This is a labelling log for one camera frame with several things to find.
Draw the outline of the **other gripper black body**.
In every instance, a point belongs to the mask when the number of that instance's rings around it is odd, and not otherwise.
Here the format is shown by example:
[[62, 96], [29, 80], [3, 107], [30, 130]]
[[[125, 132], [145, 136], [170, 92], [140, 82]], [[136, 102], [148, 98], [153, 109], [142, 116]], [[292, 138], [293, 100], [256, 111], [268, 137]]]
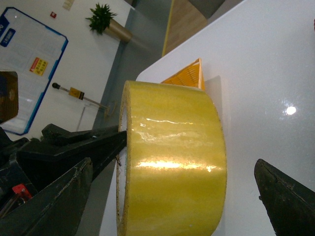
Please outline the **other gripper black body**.
[[59, 146], [29, 141], [12, 141], [4, 130], [0, 131], [0, 216], [5, 217], [32, 199], [56, 180], [82, 164], [91, 164], [88, 157], [79, 156], [72, 149], [59, 152]]

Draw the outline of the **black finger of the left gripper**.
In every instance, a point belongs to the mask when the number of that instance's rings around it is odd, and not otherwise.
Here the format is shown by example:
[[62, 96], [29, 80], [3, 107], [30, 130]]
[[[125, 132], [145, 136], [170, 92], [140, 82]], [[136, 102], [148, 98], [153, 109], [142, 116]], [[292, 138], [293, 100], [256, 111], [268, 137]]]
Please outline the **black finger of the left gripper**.
[[93, 180], [127, 145], [126, 131], [119, 131], [117, 126], [70, 132], [49, 124], [42, 134], [45, 161], [61, 171], [68, 170], [86, 157], [90, 158]]

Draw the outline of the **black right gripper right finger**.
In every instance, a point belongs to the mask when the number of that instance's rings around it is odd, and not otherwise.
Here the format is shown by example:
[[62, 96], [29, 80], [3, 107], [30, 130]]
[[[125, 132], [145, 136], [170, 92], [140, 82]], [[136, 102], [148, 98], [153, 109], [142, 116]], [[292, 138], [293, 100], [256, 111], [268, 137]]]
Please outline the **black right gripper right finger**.
[[277, 236], [315, 234], [315, 193], [263, 159], [254, 167], [254, 177]]

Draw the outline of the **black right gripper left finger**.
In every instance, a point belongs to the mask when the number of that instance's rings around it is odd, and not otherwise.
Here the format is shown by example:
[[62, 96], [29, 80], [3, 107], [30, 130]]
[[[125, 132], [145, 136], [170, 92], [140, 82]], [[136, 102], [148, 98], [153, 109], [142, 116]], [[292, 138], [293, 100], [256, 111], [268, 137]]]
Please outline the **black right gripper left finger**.
[[77, 233], [93, 175], [84, 158], [23, 205], [0, 220], [2, 236], [74, 236]]

